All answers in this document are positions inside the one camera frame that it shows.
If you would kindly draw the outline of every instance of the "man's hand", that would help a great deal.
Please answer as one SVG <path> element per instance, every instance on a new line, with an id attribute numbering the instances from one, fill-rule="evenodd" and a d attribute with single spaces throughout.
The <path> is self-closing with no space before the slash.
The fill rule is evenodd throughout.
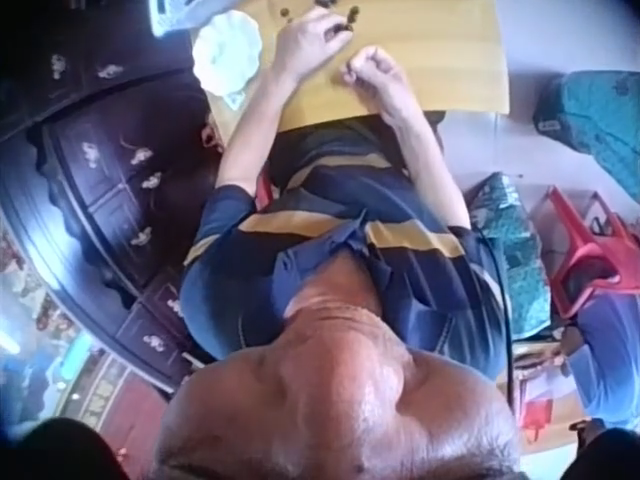
<path id="1" fill-rule="evenodd" d="M 423 115 L 404 70 L 380 47 L 360 50 L 342 67 L 342 77 L 391 127 Z"/>
<path id="2" fill-rule="evenodd" d="M 353 33 L 340 30 L 346 23 L 345 17 L 315 7 L 285 26 L 278 34 L 271 66 L 276 78 L 298 87 L 351 41 Z"/>

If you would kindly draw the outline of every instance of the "wooden table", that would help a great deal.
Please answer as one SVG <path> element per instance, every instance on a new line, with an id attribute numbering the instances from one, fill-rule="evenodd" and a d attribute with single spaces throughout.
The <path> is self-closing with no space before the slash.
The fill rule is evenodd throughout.
<path id="1" fill-rule="evenodd" d="M 261 69 L 275 51 L 277 32 L 286 25 L 282 8 L 296 17 L 311 0 L 245 0 L 237 7 L 260 26 Z M 310 78 L 283 112 L 279 131 L 367 114 L 365 107 L 336 81 L 338 67 L 361 47 L 382 46 L 408 73 L 423 110 L 508 113 L 507 68 L 494 0 L 353 0 L 336 11 L 360 7 L 351 44 Z M 245 88 L 247 99 L 255 78 Z M 242 113 L 208 94 L 221 140 L 227 142 Z"/>

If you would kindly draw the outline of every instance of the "red plastic chair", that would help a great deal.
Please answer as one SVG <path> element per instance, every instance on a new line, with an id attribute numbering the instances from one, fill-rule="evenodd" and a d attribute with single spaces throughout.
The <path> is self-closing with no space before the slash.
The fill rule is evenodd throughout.
<path id="1" fill-rule="evenodd" d="M 573 206 L 556 187 L 548 196 L 560 221 L 569 236 L 569 252 L 560 268 L 549 279 L 553 302 L 562 318 L 573 317 L 578 310 L 598 291 L 640 294 L 640 248 L 630 232 L 604 203 L 599 194 L 594 200 L 599 203 L 607 216 L 611 235 L 597 236 L 591 233 Z M 580 274 L 580 265 L 585 260 L 601 260 L 614 273 L 608 278 L 595 278 L 584 286 L 571 301 L 566 285 L 569 277 Z"/>

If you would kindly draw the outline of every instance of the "white bowl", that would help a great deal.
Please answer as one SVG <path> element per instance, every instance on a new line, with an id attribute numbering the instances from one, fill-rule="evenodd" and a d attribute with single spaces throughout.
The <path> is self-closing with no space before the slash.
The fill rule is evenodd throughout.
<path id="1" fill-rule="evenodd" d="M 224 97 L 241 91 L 260 68 L 262 39 L 258 23 L 230 10 L 200 29 L 193 45 L 193 73 L 202 88 Z"/>

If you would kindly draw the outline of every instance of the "decorative carving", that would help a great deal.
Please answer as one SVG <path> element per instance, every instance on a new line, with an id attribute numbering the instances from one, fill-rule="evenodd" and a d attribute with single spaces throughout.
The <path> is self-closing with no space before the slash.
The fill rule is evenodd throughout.
<path id="1" fill-rule="evenodd" d="M 164 352 L 166 348 L 164 341 L 157 335 L 145 335 L 142 337 L 142 341 L 158 353 Z"/>
<path id="2" fill-rule="evenodd" d="M 124 72 L 124 67 L 122 67 L 121 65 L 109 64 L 106 67 L 101 68 L 100 70 L 98 70 L 96 72 L 96 74 L 100 78 L 104 78 L 106 80 L 111 80 L 112 78 L 116 78 L 122 72 Z"/>
<path id="3" fill-rule="evenodd" d="M 151 240 L 151 231 L 151 227 L 144 228 L 139 231 L 129 243 L 135 247 L 142 247 L 143 245 L 146 245 L 149 243 L 149 240 Z"/>
<path id="4" fill-rule="evenodd" d="M 180 308 L 180 300 L 167 300 L 167 306 L 180 318 L 184 318 L 182 316 L 182 309 Z"/>
<path id="5" fill-rule="evenodd" d="M 144 188 L 145 190 L 153 190 L 154 188 L 158 188 L 161 179 L 162 173 L 156 172 L 142 182 L 142 188 Z"/>
<path id="6" fill-rule="evenodd" d="M 131 159 L 130 163 L 131 165 L 138 165 L 139 163 L 144 162 L 145 160 L 147 160 L 148 158 L 151 158 L 152 156 L 153 156 L 153 152 L 148 148 L 145 148 L 145 147 L 137 148 L 136 153 L 133 155 L 133 158 Z"/>
<path id="7" fill-rule="evenodd" d="M 98 168 L 100 151 L 95 143 L 82 142 L 82 153 L 89 164 L 89 168 Z"/>
<path id="8" fill-rule="evenodd" d="M 51 76 L 54 80 L 60 80 L 62 74 L 67 70 L 67 59 L 62 55 L 54 53 L 51 55 Z"/>

